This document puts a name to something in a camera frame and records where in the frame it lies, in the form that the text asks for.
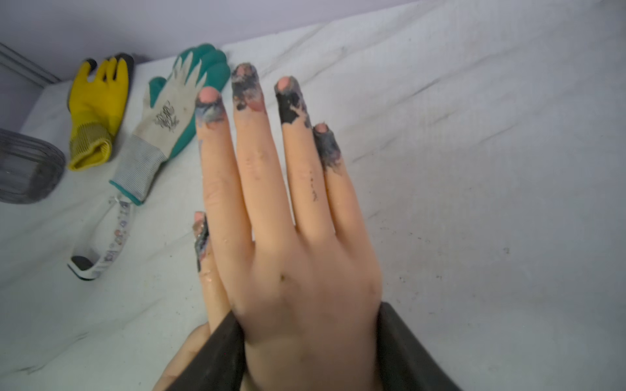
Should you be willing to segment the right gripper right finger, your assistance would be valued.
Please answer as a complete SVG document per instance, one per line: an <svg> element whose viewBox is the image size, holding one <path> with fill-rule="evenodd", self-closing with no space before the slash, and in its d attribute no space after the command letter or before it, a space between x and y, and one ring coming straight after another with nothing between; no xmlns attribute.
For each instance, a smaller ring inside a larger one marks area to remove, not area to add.
<svg viewBox="0 0 626 391"><path fill-rule="evenodd" d="M378 312L377 356L384 390L460 391L387 302Z"/></svg>

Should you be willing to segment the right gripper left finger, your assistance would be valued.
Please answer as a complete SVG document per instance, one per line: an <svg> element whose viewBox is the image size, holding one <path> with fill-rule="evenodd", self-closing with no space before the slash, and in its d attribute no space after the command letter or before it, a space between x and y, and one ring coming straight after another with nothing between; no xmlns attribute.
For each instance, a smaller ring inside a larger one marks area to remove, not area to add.
<svg viewBox="0 0 626 391"><path fill-rule="evenodd" d="M246 372L244 333L229 312L166 390L239 390Z"/></svg>

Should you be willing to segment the mannequin hand with black watch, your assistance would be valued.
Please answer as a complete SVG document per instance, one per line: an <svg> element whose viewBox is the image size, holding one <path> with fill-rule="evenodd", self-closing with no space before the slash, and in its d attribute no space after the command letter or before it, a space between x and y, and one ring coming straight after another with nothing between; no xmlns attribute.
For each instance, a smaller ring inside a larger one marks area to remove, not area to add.
<svg viewBox="0 0 626 391"><path fill-rule="evenodd" d="M279 155L256 68L196 102L203 198L231 311L260 390L378 390L381 269L334 133L313 125L298 81L275 87Z"/></svg>

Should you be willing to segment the white fitness band watch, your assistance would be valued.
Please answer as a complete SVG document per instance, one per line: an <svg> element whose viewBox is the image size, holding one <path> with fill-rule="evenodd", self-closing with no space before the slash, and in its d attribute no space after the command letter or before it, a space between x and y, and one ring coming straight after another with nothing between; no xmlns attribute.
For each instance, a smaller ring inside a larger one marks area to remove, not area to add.
<svg viewBox="0 0 626 391"><path fill-rule="evenodd" d="M92 281L111 267L130 236L135 204L122 193L102 201L79 231L68 268L83 281Z"/></svg>

